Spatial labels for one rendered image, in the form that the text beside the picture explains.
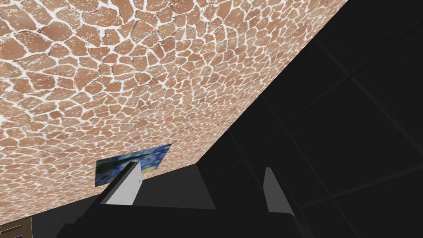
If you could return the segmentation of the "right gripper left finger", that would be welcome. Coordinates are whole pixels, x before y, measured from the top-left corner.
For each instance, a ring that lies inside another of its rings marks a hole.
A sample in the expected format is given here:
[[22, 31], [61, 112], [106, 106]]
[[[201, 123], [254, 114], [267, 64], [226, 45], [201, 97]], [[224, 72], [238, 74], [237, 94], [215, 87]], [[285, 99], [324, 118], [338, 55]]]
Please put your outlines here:
[[129, 162], [99, 196], [99, 204], [133, 205], [143, 182], [141, 164]]

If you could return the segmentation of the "blue swirly painting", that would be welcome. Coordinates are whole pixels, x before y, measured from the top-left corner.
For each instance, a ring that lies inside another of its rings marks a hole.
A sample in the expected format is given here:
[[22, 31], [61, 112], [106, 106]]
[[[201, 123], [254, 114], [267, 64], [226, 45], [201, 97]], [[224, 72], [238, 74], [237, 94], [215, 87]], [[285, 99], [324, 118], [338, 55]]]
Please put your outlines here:
[[141, 172], [155, 170], [170, 149], [171, 144], [100, 159], [95, 164], [95, 187], [111, 183], [131, 161], [140, 163]]

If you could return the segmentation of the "brown wooden cabinet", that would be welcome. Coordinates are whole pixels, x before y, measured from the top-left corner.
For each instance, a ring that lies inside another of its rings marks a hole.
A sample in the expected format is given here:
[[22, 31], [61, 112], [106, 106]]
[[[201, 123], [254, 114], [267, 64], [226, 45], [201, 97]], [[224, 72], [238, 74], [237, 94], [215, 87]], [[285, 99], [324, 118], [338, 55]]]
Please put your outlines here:
[[33, 238], [32, 217], [1, 225], [0, 238]]

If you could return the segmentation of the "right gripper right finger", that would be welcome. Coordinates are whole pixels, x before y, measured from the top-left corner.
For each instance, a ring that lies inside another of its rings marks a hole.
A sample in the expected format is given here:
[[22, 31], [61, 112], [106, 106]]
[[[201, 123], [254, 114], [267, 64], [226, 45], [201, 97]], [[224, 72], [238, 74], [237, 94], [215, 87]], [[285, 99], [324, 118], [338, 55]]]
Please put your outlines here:
[[265, 168], [263, 190], [269, 212], [287, 213], [295, 216], [293, 209], [291, 208], [274, 172], [270, 167]]

